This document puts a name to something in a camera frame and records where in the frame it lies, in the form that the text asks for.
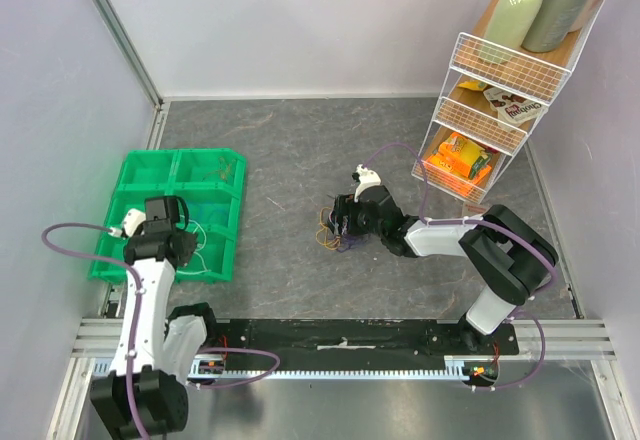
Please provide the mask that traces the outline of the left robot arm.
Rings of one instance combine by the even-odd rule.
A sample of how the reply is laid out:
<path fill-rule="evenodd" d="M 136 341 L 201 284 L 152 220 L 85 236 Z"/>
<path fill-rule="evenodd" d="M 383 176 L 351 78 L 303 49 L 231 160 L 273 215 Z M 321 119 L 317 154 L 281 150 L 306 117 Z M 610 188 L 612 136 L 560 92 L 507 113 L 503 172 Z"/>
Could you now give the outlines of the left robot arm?
<path fill-rule="evenodd" d="M 118 347 L 104 378 L 93 381 L 90 400 L 110 437 L 148 439 L 182 431 L 189 404 L 187 376 L 195 355 L 219 342 L 210 307 L 167 311 L 178 268 L 195 254 L 189 212 L 175 195 L 146 199 L 122 222 L 126 243 L 121 266 L 127 294 Z"/>

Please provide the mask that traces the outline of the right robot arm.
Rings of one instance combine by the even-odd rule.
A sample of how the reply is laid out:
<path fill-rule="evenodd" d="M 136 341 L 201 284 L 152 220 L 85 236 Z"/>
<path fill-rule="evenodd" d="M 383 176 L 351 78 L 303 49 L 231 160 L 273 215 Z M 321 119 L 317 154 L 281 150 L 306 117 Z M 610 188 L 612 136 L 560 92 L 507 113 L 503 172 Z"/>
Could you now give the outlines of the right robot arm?
<path fill-rule="evenodd" d="M 555 248 L 504 205 L 472 217 L 421 219 L 404 214 L 386 187 L 373 186 L 337 196 L 326 226 L 336 236 L 376 236 L 399 257 L 467 259 L 485 282 L 457 331 L 460 346 L 473 354 L 489 347 L 500 324 L 557 277 Z"/>

